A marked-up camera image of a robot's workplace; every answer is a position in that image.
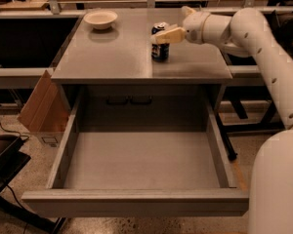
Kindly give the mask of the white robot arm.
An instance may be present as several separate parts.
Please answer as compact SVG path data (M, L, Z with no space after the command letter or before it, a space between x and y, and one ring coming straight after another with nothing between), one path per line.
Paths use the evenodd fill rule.
M153 34L153 44L188 40L256 61L285 130L268 138L256 155L248 234L293 234L293 59L276 42L264 15L254 8L243 8L231 17L190 7L182 11L183 24Z

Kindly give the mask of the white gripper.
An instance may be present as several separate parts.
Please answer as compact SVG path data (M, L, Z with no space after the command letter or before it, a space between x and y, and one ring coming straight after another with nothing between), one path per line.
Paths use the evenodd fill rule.
M203 44L204 24L211 14L196 12L189 6L182 7L182 14L186 17L183 20L183 27L159 31L150 37L150 42L155 45L174 44L182 42L186 37L190 43Z

